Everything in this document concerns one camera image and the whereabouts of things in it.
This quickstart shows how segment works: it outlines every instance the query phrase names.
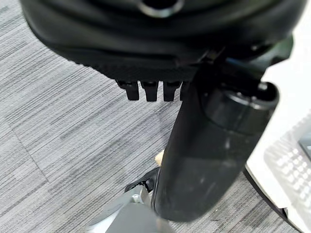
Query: floor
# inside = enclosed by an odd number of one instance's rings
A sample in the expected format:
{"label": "floor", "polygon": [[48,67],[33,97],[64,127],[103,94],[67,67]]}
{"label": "floor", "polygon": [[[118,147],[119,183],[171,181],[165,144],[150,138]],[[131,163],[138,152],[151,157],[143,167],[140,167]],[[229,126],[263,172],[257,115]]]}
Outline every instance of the floor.
{"label": "floor", "polygon": [[[0,232],[84,232],[127,183],[156,166],[180,106],[162,96],[128,102],[114,81],[44,47],[18,1],[1,0]],[[177,233],[296,232],[242,174],[203,218],[173,226]]]}

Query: black plastic clip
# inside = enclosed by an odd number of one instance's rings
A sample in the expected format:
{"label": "black plastic clip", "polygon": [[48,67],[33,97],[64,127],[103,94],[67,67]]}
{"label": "black plastic clip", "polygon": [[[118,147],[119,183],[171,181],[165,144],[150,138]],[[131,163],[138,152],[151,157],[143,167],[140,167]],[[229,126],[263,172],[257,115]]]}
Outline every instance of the black plastic clip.
{"label": "black plastic clip", "polygon": [[175,91],[181,82],[163,82],[164,101],[174,101]]}
{"label": "black plastic clip", "polygon": [[189,82],[183,82],[180,89],[180,100],[183,101],[189,89]]}
{"label": "black plastic clip", "polygon": [[138,83],[117,81],[120,88],[126,90],[127,98],[129,100],[139,100]]}
{"label": "black plastic clip", "polygon": [[157,88],[159,86],[159,82],[140,82],[142,88],[145,89],[146,99],[147,101],[154,102],[157,98]]}

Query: silver metal part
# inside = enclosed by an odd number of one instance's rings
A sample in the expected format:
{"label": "silver metal part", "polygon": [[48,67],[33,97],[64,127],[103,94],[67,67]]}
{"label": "silver metal part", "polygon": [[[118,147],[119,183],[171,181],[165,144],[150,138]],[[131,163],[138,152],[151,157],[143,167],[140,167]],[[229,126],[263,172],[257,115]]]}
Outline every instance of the silver metal part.
{"label": "silver metal part", "polygon": [[143,186],[137,186],[108,204],[86,227],[86,233],[173,233],[168,221],[150,208]]}
{"label": "silver metal part", "polygon": [[180,11],[185,1],[176,0],[171,6],[166,8],[156,8],[148,3],[147,0],[141,0],[138,4],[138,8],[145,14],[154,18],[167,18]]}

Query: black cylinder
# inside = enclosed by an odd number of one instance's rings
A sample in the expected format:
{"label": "black cylinder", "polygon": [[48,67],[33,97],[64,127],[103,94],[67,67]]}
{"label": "black cylinder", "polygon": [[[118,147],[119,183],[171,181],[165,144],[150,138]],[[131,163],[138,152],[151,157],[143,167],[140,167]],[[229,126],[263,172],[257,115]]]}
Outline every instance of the black cylinder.
{"label": "black cylinder", "polygon": [[192,221],[232,185],[278,103],[271,83],[252,96],[215,88],[185,98],[158,174],[153,209],[162,218]]}

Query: gray carpet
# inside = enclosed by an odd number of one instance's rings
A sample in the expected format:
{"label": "gray carpet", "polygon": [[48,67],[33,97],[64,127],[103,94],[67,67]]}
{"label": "gray carpet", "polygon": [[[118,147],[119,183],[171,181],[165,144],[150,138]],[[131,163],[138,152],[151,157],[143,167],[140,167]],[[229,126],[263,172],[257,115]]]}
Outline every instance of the gray carpet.
{"label": "gray carpet", "polygon": [[[81,233],[156,166],[180,102],[129,102],[114,81],[45,48],[0,1],[0,232]],[[178,233],[293,233],[241,175]]]}

